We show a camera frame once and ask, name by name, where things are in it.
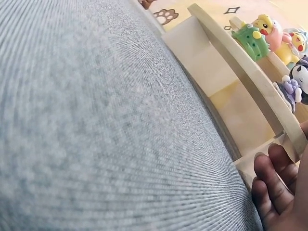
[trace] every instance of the green figurine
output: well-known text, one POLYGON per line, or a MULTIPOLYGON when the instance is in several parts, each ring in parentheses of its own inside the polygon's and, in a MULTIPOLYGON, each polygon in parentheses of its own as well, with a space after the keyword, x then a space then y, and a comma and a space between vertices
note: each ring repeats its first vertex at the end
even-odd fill
POLYGON ((245 24, 238 31, 231 32, 232 38, 237 40, 248 55, 257 61, 269 53, 269 44, 265 41, 265 36, 259 32, 259 28, 253 24, 245 24))

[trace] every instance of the paw print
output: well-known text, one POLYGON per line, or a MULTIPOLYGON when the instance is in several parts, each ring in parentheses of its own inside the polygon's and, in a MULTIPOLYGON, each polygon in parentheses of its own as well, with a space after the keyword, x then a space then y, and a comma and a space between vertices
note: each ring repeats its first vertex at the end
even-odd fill
POLYGON ((157 20, 162 26, 166 25, 173 19, 176 19, 178 15, 179 14, 175 13, 174 9, 171 10, 162 9, 161 11, 154 13, 154 16, 157 18, 157 20))

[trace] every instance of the yellow surface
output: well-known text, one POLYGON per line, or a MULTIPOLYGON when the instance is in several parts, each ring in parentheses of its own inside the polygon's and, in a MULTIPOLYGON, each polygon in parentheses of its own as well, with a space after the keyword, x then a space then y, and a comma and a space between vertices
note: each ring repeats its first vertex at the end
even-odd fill
POLYGON ((308 1, 306 0, 271 0, 292 23, 298 23, 304 30, 308 29, 308 1))
POLYGON ((277 6, 277 3, 272 4, 268 0, 158 0, 154 1, 153 6, 150 8, 152 12, 159 11, 158 9, 174 9, 179 16, 164 25, 164 29, 169 31, 177 24, 189 18, 187 8, 193 3, 197 3, 201 8, 205 9, 222 27, 229 25, 229 19, 237 16, 243 21, 253 22, 257 19, 259 14, 268 14, 276 19, 284 28, 299 27, 295 23, 296 20, 289 21, 286 19, 284 11, 280 8, 287 7, 287 3, 282 6, 277 6), (236 14, 224 14, 228 7, 238 7, 240 9, 236 14))

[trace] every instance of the cartoon toy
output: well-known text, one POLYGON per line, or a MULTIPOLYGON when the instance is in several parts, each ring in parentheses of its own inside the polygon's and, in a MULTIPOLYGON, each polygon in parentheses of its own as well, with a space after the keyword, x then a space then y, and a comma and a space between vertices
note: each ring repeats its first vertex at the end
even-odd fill
POLYGON ((242 28, 236 32, 232 31, 231 35, 244 48, 253 61, 257 61, 269 53, 269 45, 265 41, 265 36, 253 24, 243 23, 242 28))
MULTIPOLYGON (((299 58, 302 58, 307 54, 308 48, 308 34, 303 29, 289 28, 285 29, 285 32, 289 33, 292 37, 292 43, 290 45, 292 53, 299 58)), ((295 63, 289 63, 288 67, 292 69, 295 63)))
POLYGON ((293 113, 296 103, 308 104, 308 57, 304 55, 290 74, 282 77, 282 83, 273 85, 293 113))
POLYGON ((262 35, 265 35, 265 40, 272 52, 277 51, 282 42, 291 43, 291 36, 282 30, 282 27, 276 20, 271 19, 266 14, 259 15, 258 19, 253 22, 253 25, 259 28, 262 35))

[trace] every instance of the gray fabric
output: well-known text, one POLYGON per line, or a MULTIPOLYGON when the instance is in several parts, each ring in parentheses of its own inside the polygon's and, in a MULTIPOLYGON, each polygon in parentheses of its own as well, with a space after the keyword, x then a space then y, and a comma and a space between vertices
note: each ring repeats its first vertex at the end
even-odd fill
POLYGON ((0 1, 0 230, 261 229, 206 109, 127 0, 0 1))

